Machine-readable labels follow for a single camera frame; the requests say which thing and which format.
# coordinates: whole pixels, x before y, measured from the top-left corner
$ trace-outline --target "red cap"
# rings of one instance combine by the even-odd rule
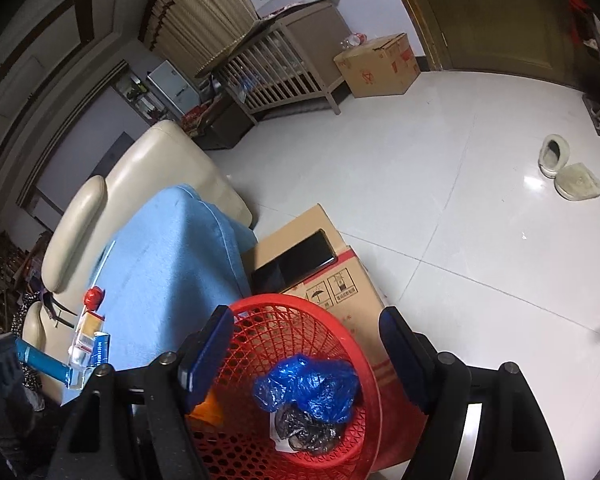
[[[102,300],[104,299],[104,291],[99,286],[92,286],[87,292],[84,293],[84,299],[82,302],[84,306],[90,312],[95,312]]]

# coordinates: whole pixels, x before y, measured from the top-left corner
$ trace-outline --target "black plastic bag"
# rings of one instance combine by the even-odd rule
[[[289,439],[294,451],[322,455],[340,443],[346,424],[322,422],[296,404],[285,404],[276,411],[275,427],[280,438]]]

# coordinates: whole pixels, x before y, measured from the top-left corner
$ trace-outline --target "metal screw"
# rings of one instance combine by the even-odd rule
[[[443,365],[451,365],[455,362],[456,356],[451,352],[440,352],[438,354],[438,361],[440,361]]]
[[[165,352],[164,354],[160,354],[158,357],[158,361],[160,361],[161,365],[170,365],[176,360],[176,352]]]
[[[517,374],[520,371],[520,367],[511,361],[504,363],[504,369],[510,374]]]
[[[98,366],[93,373],[95,373],[98,377],[103,377],[108,373],[113,371],[113,366],[108,363],[101,364]]]

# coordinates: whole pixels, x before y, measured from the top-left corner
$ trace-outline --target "cream leather sofa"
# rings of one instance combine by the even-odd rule
[[[74,196],[46,250],[42,280],[65,310],[58,317],[74,326],[97,258],[109,239],[161,189],[189,184],[206,202],[249,226],[252,216],[210,158],[172,121],[149,128],[106,178],[91,177]],[[73,330],[49,317],[37,302],[27,313],[23,339],[67,362]],[[61,398],[61,385],[42,375],[43,389]]]

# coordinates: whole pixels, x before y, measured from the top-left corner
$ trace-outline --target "patterned cloth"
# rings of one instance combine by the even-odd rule
[[[36,301],[39,301],[40,298],[38,294],[29,294],[25,293],[22,298],[22,305],[18,309],[18,311],[13,316],[13,321],[11,321],[11,332],[17,337],[22,337],[22,329],[24,328],[24,319],[27,317],[27,312],[31,305],[33,305]],[[27,365],[22,365],[22,371],[24,373],[24,385],[34,392],[40,391],[42,388],[42,382],[40,381],[40,377],[38,373]]]

